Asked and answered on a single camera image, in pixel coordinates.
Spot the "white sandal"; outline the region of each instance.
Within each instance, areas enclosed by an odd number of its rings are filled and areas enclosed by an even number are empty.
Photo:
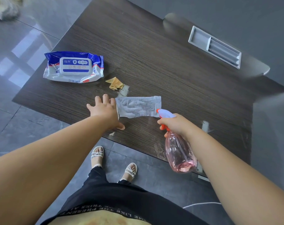
[[[131,169],[131,165],[132,165],[132,164],[135,166],[136,171],[133,171],[133,170]],[[128,173],[128,174],[129,174],[130,176],[132,176],[133,178],[136,176],[137,171],[138,171],[138,167],[137,167],[137,165],[136,165],[134,162],[130,163],[130,164],[127,166],[127,168],[125,169],[125,173]]]
[[[100,156],[101,158],[104,157],[104,148],[103,148],[102,146],[96,146],[96,147],[93,149],[93,151],[92,151],[92,153],[91,153],[91,159],[93,159],[94,157],[97,157],[97,156]],[[96,167],[96,166],[102,167],[102,165],[99,164],[99,163],[94,165],[94,167]]]

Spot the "white wet wipe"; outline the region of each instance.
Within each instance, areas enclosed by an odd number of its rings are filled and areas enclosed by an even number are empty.
[[[162,107],[161,96],[118,97],[115,99],[119,117],[159,117],[159,114],[156,112],[156,110],[161,109]]]

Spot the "white cable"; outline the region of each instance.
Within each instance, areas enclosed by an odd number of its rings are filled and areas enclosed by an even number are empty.
[[[194,206],[194,205],[204,205],[204,204],[221,204],[221,203],[218,203],[218,202],[204,202],[204,203],[196,203],[196,204],[192,204],[192,205],[188,205],[188,206],[185,206],[183,208],[188,208],[190,206]]]

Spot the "pink spray bottle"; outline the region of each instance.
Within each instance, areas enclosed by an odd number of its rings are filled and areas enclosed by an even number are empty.
[[[160,118],[176,117],[170,111],[157,109]],[[172,132],[166,125],[162,125],[162,129],[167,129],[167,137],[165,142],[165,151],[168,162],[173,171],[177,173],[188,173],[195,171],[197,168],[197,159],[193,154],[189,142],[185,141],[182,136]]]

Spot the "wet wipe package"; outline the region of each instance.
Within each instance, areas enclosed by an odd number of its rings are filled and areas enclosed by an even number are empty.
[[[48,60],[43,74],[46,79],[86,83],[104,76],[103,56],[72,51],[55,51],[44,55]]]

